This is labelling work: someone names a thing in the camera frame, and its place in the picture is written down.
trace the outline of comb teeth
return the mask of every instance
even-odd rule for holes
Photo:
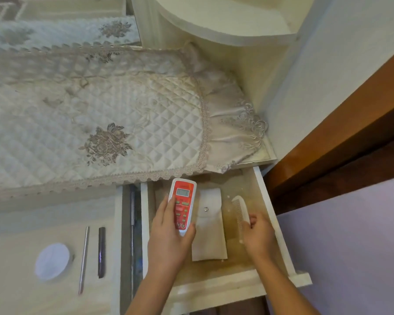
[[[250,222],[250,217],[248,216],[247,205],[245,204],[244,199],[241,196],[236,196],[232,199],[232,204],[236,210],[236,219],[238,222],[238,235],[239,235],[239,242],[244,243],[244,228],[243,222],[247,221]]]

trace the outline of white round lid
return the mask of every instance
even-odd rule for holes
[[[54,243],[47,246],[38,255],[35,262],[35,275],[41,281],[56,278],[67,267],[70,261],[70,252],[63,243]]]

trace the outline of person's left hand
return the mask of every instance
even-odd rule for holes
[[[147,244],[149,270],[153,276],[175,279],[181,269],[196,234],[191,223],[184,236],[179,235],[174,222],[175,196],[168,202],[168,195],[161,202],[152,222]]]

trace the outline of open drawer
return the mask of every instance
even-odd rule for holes
[[[102,186],[1,201],[0,314],[124,314],[131,296],[126,189]],[[79,296],[87,226],[84,291]],[[106,228],[106,272],[101,279],[97,275],[99,227]],[[34,275],[35,261],[42,249],[56,242],[68,247],[73,260],[59,277],[41,282]]]
[[[231,200],[241,195],[248,211],[266,210],[277,238],[275,259],[280,269],[297,286],[311,284],[308,273],[295,272],[284,242],[280,226],[271,205],[266,187],[258,167],[235,169],[225,174],[207,173],[191,177],[197,182],[197,190],[220,188],[222,196],[222,218],[226,238],[228,259],[191,261],[191,253],[176,278],[163,314],[179,315],[239,300],[265,295],[261,280],[249,259],[243,244],[238,240],[236,212]],[[171,181],[159,180],[142,183],[142,243],[143,275],[147,273],[147,242],[152,219],[158,204],[171,187]],[[193,210],[195,221],[198,210]]]

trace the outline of white wall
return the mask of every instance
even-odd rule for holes
[[[394,0],[333,0],[263,110],[278,159],[393,55]]]
[[[394,315],[394,179],[278,216],[322,315]]]

